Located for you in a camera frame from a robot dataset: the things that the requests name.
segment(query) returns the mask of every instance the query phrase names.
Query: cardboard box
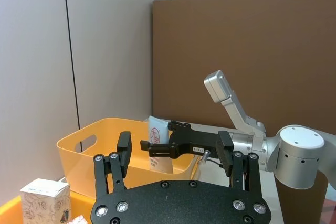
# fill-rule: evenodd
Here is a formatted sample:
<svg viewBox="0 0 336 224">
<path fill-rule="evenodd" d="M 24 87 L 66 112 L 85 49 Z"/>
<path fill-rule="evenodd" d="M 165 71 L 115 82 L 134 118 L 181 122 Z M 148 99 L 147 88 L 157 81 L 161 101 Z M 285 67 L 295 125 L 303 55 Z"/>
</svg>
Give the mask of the cardboard box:
<svg viewBox="0 0 336 224">
<path fill-rule="evenodd" d="M 289 124 L 336 134 L 333 0 L 158 0 L 153 3 L 153 114 L 233 128 L 204 78 L 220 69 L 267 136 Z M 285 223 L 319 223 L 328 181 L 277 183 Z"/>
<path fill-rule="evenodd" d="M 24 224 L 62 224 L 71 220 L 68 183 L 36 179 L 21 189 Z"/>
</svg>

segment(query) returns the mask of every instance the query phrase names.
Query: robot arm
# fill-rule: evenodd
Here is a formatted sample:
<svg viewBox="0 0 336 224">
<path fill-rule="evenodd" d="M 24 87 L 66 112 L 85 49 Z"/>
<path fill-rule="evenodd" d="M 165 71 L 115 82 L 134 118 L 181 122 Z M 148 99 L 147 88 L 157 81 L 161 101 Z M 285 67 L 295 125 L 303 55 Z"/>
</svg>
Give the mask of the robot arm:
<svg viewBox="0 0 336 224">
<path fill-rule="evenodd" d="M 335 135 L 289 125 L 276 136 L 266 137 L 264 125 L 246 115 L 220 70 L 207 76 L 204 84 L 214 102 L 225 107 L 236 129 L 242 131 L 233 133 L 235 146 L 243 153 L 251 149 L 257 153 L 260 169 L 274 172 L 283 184 L 296 189 L 310 188 L 320 170 L 336 188 Z"/>
</svg>

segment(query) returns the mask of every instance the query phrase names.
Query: label sticker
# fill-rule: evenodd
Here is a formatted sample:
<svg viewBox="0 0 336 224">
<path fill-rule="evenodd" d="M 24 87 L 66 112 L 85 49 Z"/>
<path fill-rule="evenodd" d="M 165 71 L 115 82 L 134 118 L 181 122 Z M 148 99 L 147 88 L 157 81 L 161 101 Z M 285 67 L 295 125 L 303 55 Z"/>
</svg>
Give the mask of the label sticker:
<svg viewBox="0 0 336 224">
<path fill-rule="evenodd" d="M 199 147 L 193 147 L 193 151 L 204 153 L 204 149 L 203 148 L 199 148 Z"/>
</svg>

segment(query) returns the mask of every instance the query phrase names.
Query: orange container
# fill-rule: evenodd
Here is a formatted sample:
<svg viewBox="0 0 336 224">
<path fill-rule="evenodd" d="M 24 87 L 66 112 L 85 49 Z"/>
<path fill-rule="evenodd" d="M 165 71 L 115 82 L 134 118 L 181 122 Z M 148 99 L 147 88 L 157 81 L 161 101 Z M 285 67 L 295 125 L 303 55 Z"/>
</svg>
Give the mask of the orange container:
<svg viewBox="0 0 336 224">
<path fill-rule="evenodd" d="M 148 140 L 148 123 L 106 118 L 86 126 L 57 143 L 59 155 L 70 189 L 82 195 L 95 198 L 95 179 L 93 157 L 96 154 L 109 155 L 116 151 L 119 135 L 130 131 L 132 137 L 132 155 L 124 179 L 127 188 L 137 187 L 160 180 L 191 179 L 196 171 L 197 157 L 185 154 L 173 160 L 173 174 L 160 173 L 150 170 L 148 152 L 140 148 L 141 140 Z M 96 142 L 82 153 L 75 151 L 81 141 L 96 137 Z M 111 177 L 108 178 L 109 188 L 113 188 Z"/>
<path fill-rule="evenodd" d="M 91 223 L 91 210 L 95 200 L 78 193 L 70 192 L 72 217 L 83 215 Z M 1 224 L 23 224 L 21 197 L 17 196 L 0 207 Z"/>
</svg>

